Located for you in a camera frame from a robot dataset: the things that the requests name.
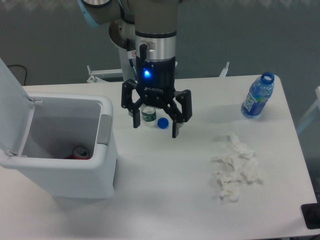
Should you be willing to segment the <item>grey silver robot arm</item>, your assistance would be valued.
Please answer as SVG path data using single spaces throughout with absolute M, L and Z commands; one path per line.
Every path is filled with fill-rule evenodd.
M 117 24 L 111 39 L 119 37 L 135 50 L 135 79 L 122 84 L 121 106 L 140 126 L 140 107 L 163 109 L 172 119 L 172 137 L 192 117 L 189 89 L 175 89 L 176 39 L 179 0 L 80 0 L 86 20 L 99 26 Z

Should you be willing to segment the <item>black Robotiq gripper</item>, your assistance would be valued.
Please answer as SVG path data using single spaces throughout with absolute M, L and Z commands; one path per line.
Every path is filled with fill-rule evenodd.
M 172 138 L 179 135 L 179 128 L 192 117 L 192 92 L 189 89 L 175 91 L 176 58 L 163 61 L 143 61 L 136 58 L 137 82 L 128 79 L 122 83 L 121 107 L 132 113 L 133 127 L 141 124 L 140 107 L 145 105 L 163 108 L 172 120 Z M 140 97 L 133 102 L 136 90 Z

